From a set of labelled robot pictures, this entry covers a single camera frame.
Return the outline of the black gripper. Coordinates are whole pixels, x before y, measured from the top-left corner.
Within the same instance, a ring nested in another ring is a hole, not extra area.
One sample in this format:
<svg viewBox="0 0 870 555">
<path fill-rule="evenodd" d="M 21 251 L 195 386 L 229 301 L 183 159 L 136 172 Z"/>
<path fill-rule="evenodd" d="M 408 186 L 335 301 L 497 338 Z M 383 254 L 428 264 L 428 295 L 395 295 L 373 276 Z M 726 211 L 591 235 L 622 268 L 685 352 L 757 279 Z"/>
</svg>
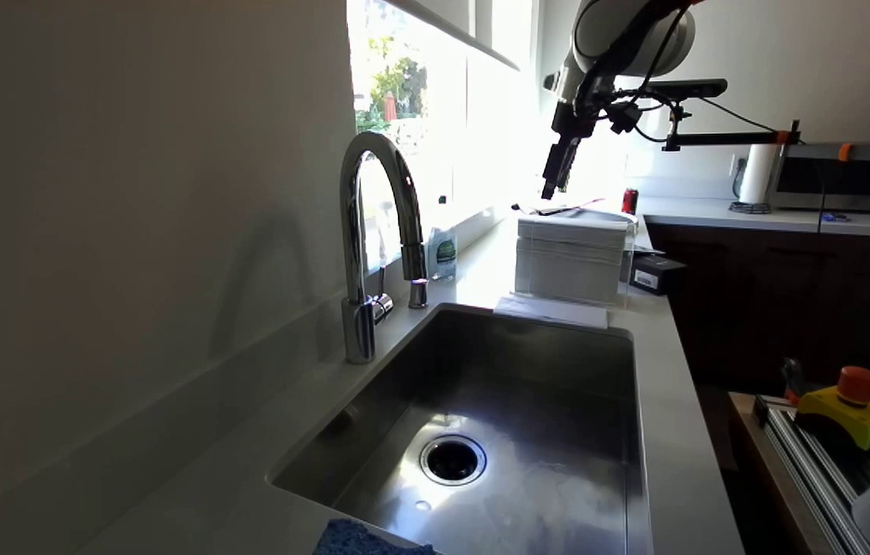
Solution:
<svg viewBox="0 0 870 555">
<path fill-rule="evenodd" d="M 555 101 L 551 111 L 551 132 L 555 145 L 550 149 L 545 167 L 543 167 L 543 200 L 551 200 L 559 190 L 564 190 L 568 183 L 568 159 L 574 157 L 576 145 L 591 136 L 598 111 L 591 106 L 574 106 L 568 100 Z"/>
</svg>

